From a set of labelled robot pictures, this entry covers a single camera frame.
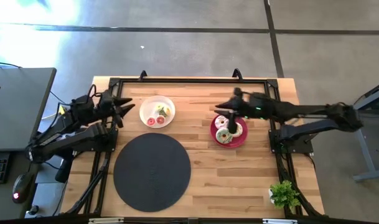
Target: potted plant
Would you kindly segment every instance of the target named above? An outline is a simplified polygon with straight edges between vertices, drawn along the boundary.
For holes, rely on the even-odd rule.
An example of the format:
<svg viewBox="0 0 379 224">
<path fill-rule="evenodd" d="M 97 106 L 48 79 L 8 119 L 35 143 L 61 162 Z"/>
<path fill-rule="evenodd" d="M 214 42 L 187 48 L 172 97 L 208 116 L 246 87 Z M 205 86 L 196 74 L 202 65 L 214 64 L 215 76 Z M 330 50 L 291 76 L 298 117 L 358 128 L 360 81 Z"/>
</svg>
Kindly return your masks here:
<svg viewBox="0 0 379 224">
<path fill-rule="evenodd" d="M 288 180 L 271 185 L 268 193 L 271 202 L 275 205 L 275 208 L 283 208 L 287 205 L 290 209 L 292 209 L 297 205 L 301 205 L 297 199 L 297 195 L 299 195 L 299 193 L 292 189 L 291 182 Z"/>
</svg>

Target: black round mat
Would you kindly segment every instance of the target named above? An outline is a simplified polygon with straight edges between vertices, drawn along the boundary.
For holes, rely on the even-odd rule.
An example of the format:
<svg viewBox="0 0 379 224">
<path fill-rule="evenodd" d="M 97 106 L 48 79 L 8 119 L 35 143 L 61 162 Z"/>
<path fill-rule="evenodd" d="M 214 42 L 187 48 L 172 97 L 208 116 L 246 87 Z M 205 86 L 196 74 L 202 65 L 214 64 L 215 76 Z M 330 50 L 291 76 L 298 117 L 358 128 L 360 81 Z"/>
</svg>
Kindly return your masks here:
<svg viewBox="0 0 379 224">
<path fill-rule="evenodd" d="M 184 194 L 190 179 L 189 156 L 170 136 L 143 134 L 120 152 L 113 178 L 125 203 L 143 212 L 157 212 Z"/>
</svg>

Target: wooden tabletop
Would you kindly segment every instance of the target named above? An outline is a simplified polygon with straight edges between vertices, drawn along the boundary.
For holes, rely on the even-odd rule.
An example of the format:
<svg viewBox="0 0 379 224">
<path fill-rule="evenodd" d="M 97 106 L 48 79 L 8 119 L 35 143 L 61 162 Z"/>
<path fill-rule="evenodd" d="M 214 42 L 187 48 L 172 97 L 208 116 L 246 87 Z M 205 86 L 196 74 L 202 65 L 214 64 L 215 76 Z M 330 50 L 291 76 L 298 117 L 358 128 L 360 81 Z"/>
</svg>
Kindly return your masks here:
<svg viewBox="0 0 379 224">
<path fill-rule="evenodd" d="M 98 91 L 104 91 L 108 88 L 110 78 L 94 77 L 93 83 Z M 299 103 L 292 78 L 279 78 L 278 85 L 282 101 Z M 246 143 L 236 149 L 222 148 L 210 136 L 210 123 L 216 116 L 214 105 L 227 101 L 234 87 L 248 92 L 264 92 L 260 84 L 125 83 L 122 95 L 132 98 L 136 106 L 124 117 L 124 128 L 119 130 L 116 151 L 112 153 L 108 171 L 101 216 L 284 217 L 283 210 L 274 208 L 268 196 L 269 186 L 279 182 L 276 159 L 269 148 L 269 122 L 246 120 L 249 129 Z M 154 95 L 167 96 L 175 104 L 174 120 L 165 128 L 149 128 L 139 118 L 141 103 Z M 130 140 L 144 133 L 162 133 L 175 138 L 185 147 L 191 161 L 192 176 L 185 194 L 175 205 L 160 212 L 140 212 L 126 205 L 113 183 L 113 167 L 118 154 Z M 323 213 L 311 160 L 302 154 L 293 154 L 292 157 L 299 188 L 314 208 Z M 86 189 L 93 158 L 94 153 L 85 152 L 74 160 L 61 212 L 71 208 Z M 94 191 L 91 210 L 96 204 L 98 187 Z"/>
</svg>

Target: gray concrete floor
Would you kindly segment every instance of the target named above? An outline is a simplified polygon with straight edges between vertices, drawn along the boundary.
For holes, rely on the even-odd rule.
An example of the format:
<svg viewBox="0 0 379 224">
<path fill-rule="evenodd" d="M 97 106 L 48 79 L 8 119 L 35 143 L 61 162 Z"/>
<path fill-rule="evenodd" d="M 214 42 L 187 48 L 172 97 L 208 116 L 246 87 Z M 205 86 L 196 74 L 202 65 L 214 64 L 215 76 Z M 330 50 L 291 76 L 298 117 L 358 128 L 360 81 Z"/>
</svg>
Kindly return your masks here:
<svg viewBox="0 0 379 224">
<path fill-rule="evenodd" d="M 276 29 L 379 30 L 379 0 L 270 4 Z M 268 28 L 262 0 L 9 1 L 0 3 L 0 22 Z M 295 79 L 302 104 L 352 104 L 379 84 L 379 35 L 277 35 L 277 40 L 284 76 Z M 56 67 L 52 91 L 64 101 L 85 94 L 94 75 L 139 75 L 146 70 L 154 76 L 228 77 L 238 67 L 246 77 L 277 77 L 269 34 L 59 32 L 4 26 L 0 61 Z M 56 102 L 49 98 L 44 116 L 54 113 Z M 379 222 L 379 180 L 352 180 L 366 171 L 354 135 L 330 131 L 312 143 L 326 214 Z M 49 189 L 62 188 L 50 184 Z"/>
</svg>

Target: small white pot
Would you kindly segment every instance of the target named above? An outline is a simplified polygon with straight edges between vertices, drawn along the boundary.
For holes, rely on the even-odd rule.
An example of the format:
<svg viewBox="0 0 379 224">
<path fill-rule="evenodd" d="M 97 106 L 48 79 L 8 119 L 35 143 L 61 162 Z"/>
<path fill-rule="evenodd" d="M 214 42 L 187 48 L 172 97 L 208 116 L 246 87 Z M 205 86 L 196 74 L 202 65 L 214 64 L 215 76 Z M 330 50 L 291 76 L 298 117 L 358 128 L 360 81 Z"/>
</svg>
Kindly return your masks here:
<svg viewBox="0 0 379 224">
<path fill-rule="evenodd" d="M 268 189 L 268 194 L 269 194 L 269 199 L 271 200 L 271 203 L 275 204 L 275 201 L 273 199 L 271 199 L 271 197 L 272 197 L 272 190 L 271 189 Z"/>
</svg>

